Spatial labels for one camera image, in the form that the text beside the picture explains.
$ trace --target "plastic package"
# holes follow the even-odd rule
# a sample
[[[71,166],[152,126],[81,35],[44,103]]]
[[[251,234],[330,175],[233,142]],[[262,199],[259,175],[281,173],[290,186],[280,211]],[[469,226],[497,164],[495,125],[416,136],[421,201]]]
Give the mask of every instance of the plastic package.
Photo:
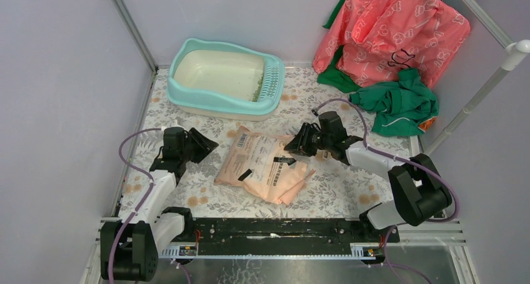
[[[242,186],[276,204],[290,204],[314,172],[283,148],[292,136],[253,133],[241,126],[214,183]]]

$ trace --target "white pole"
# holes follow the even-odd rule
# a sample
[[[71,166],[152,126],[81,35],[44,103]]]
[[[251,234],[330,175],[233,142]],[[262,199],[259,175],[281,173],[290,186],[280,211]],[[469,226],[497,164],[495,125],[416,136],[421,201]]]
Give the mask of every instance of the white pole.
[[[484,83],[481,89],[467,102],[453,120],[444,128],[442,133],[436,137],[429,148],[425,151],[426,155],[431,155],[438,146],[442,144],[453,133],[453,131],[467,118],[475,107],[499,84],[500,81],[530,53],[530,40],[522,40],[518,43],[512,43],[506,48],[508,58],[504,60],[501,67]]]

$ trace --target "pink plastic bag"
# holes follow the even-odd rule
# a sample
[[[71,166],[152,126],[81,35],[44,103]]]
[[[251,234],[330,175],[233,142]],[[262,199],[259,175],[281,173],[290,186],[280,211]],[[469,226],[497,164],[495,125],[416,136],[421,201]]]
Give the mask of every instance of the pink plastic bag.
[[[360,86],[397,81],[418,68],[432,88],[469,35],[467,19],[440,0],[346,0],[316,52],[321,73],[344,45],[337,68]]]
[[[314,171],[296,161],[283,148],[292,136],[250,132],[241,126],[228,157],[214,183],[242,186],[248,192],[276,204],[290,204]]]

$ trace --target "metal rod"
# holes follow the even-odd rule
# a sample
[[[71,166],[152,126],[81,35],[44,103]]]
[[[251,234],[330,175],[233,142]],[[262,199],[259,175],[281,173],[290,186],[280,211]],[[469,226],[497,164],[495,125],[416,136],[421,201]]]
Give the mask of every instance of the metal rod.
[[[151,52],[149,51],[149,48],[147,47],[145,41],[142,38],[142,35],[140,35],[140,32],[138,31],[138,28],[136,27],[136,24],[133,21],[133,18],[131,17],[131,13],[129,13],[129,10],[127,10],[127,7],[125,6],[125,3],[123,0],[112,0],[114,5],[116,6],[116,9],[121,16],[121,19],[125,23],[125,26],[127,27],[127,30],[129,30],[129,33],[132,36],[132,39],[136,43],[136,46],[140,50],[140,53],[142,54],[142,57],[144,57],[144,60],[146,61],[149,68],[151,68],[151,71],[156,71],[156,62],[153,59],[153,56],[151,55]]]
[[[467,118],[475,107],[499,84],[500,81],[509,73],[503,68],[497,69],[494,74],[484,83],[481,89],[467,102],[467,104],[458,112],[452,121],[443,129],[442,133],[436,137],[432,144],[427,148],[425,154],[430,156],[433,151],[442,144],[442,142],[453,133],[453,131]]]
[[[142,102],[142,108],[140,109],[140,114],[138,115],[138,119],[136,120],[136,124],[134,125],[134,130],[132,133],[135,133],[141,130],[142,126],[144,125],[147,110],[149,107],[149,102],[151,102],[151,95],[153,93],[154,82],[156,81],[156,74],[157,72],[153,71],[151,75],[151,82],[149,83],[148,89],[144,95],[144,100]],[[127,156],[125,157],[128,160],[131,160],[134,156],[134,152],[136,152],[136,148],[138,147],[138,144],[137,144],[138,139],[139,139],[139,135],[131,139],[129,152],[127,153]],[[124,165],[123,171],[121,173],[121,177],[119,179],[120,180],[119,186],[116,191],[116,194],[114,195],[114,202],[112,203],[111,216],[118,216],[119,214],[119,209],[121,207],[120,200],[121,200],[121,196],[123,193],[123,184],[126,182],[124,180],[128,172],[129,172],[129,167],[127,165]]]
[[[514,41],[508,34],[479,6],[475,0],[462,0],[464,4],[473,12],[479,21],[486,27],[497,42],[506,48]]]
[[[521,40],[517,43],[510,44],[505,48],[508,58],[502,62],[501,67],[484,83],[477,93],[467,102],[462,110],[453,118],[453,120],[444,128],[442,133],[429,146],[425,152],[427,155],[444,142],[451,133],[467,118],[475,107],[499,84],[500,81],[512,70],[519,65],[521,61],[530,53],[530,40]]]

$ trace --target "orange tag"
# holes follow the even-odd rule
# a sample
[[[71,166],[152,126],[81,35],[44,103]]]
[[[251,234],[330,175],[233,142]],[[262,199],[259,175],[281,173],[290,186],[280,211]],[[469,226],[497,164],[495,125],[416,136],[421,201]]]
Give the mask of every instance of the orange tag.
[[[431,119],[427,119],[425,120],[424,122],[420,123],[418,128],[420,128],[422,131],[427,131],[428,128],[430,128],[432,125],[433,125],[433,122],[436,120],[436,116],[431,118]]]

